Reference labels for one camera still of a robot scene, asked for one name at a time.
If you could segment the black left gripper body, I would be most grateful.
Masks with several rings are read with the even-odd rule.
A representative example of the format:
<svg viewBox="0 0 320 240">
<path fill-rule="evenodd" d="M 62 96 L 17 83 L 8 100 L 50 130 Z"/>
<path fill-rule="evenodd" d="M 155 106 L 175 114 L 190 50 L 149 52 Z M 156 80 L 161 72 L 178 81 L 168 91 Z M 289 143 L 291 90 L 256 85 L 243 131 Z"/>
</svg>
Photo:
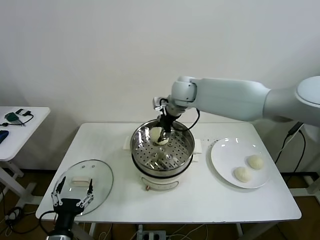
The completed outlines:
<svg viewBox="0 0 320 240">
<path fill-rule="evenodd" d="M 54 212 L 57 214 L 55 222 L 55 230 L 71 230 L 75 217 L 84 211 L 79 199 L 63 198 L 62 205 L 54 207 Z"/>
</svg>

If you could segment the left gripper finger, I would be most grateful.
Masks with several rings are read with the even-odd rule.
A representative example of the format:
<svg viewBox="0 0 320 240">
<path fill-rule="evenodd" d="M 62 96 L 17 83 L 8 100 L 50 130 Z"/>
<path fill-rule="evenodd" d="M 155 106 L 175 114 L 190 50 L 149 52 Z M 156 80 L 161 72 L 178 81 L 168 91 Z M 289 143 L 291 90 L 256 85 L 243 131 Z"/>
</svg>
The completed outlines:
<svg viewBox="0 0 320 240">
<path fill-rule="evenodd" d="M 62 206 L 61 192 L 65 183 L 66 177 L 64 176 L 51 193 L 51 199 L 54 207 Z"/>
<path fill-rule="evenodd" d="M 94 199 L 94 195 L 93 195 L 93 180 L 91 179 L 89 182 L 89 187 L 87 189 L 87 194 L 86 197 L 82 200 L 80 200 L 76 206 L 80 207 L 80 208 L 86 208 Z"/>
</svg>

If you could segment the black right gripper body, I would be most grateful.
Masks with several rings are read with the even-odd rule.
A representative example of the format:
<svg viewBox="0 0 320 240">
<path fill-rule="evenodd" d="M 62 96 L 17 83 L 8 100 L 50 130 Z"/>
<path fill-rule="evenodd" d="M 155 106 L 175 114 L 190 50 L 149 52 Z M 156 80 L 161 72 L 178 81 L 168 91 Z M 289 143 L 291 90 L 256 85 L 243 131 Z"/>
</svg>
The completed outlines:
<svg viewBox="0 0 320 240">
<path fill-rule="evenodd" d="M 170 115 L 169 113 L 163 112 L 160 115 L 159 125 L 165 132 L 166 126 L 172 126 L 172 123 L 177 119 L 176 116 Z"/>
</svg>

